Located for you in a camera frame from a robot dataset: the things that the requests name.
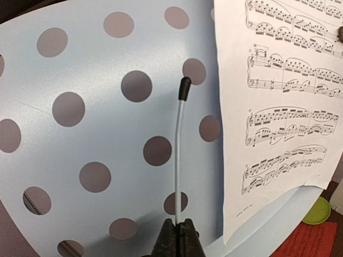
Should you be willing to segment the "light blue music stand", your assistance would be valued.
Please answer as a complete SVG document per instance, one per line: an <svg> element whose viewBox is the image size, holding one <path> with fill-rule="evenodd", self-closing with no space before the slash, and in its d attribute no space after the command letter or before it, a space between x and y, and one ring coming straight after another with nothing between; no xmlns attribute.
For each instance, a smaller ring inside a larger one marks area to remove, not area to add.
<svg viewBox="0 0 343 257"><path fill-rule="evenodd" d="M268 256L321 194L299 187L224 244L212 1L65 1L1 24L1 202L39 256L150 254L174 192L183 65L205 67L185 105L181 186L207 256Z"/></svg>

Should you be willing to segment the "white sheet music page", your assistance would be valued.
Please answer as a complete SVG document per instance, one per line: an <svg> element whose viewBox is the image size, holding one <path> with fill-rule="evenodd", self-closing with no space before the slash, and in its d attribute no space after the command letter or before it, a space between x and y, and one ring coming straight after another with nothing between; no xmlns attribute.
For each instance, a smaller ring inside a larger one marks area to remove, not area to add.
<svg viewBox="0 0 343 257"><path fill-rule="evenodd" d="M223 241L342 154L342 1L215 1Z"/></svg>

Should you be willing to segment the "red paper sheet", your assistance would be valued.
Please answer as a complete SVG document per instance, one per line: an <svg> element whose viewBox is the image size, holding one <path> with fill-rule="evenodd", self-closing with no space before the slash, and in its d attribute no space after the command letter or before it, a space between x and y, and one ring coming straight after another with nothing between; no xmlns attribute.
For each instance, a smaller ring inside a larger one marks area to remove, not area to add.
<svg viewBox="0 0 343 257"><path fill-rule="evenodd" d="M300 223L271 257L329 257L334 244L337 223L318 225Z"/></svg>

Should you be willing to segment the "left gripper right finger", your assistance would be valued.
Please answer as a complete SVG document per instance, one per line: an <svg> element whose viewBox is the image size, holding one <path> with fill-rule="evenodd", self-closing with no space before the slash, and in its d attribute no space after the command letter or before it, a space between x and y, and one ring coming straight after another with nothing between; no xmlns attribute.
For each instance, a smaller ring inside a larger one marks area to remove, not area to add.
<svg viewBox="0 0 343 257"><path fill-rule="evenodd" d="M192 219L178 224L178 256L206 257Z"/></svg>

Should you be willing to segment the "white metronome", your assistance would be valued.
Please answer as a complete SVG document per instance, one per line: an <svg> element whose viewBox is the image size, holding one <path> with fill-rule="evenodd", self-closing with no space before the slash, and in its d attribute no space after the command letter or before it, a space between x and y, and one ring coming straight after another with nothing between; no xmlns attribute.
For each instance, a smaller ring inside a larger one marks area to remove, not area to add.
<svg viewBox="0 0 343 257"><path fill-rule="evenodd" d="M341 180L330 198L330 205L334 211L343 215L343 181Z"/></svg>

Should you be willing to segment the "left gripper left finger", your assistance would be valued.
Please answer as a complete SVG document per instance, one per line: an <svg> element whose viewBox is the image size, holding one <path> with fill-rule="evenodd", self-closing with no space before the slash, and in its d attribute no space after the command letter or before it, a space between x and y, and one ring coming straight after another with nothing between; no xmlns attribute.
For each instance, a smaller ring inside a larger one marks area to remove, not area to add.
<svg viewBox="0 0 343 257"><path fill-rule="evenodd" d="M164 221L151 257L176 257L176 232L171 218Z"/></svg>

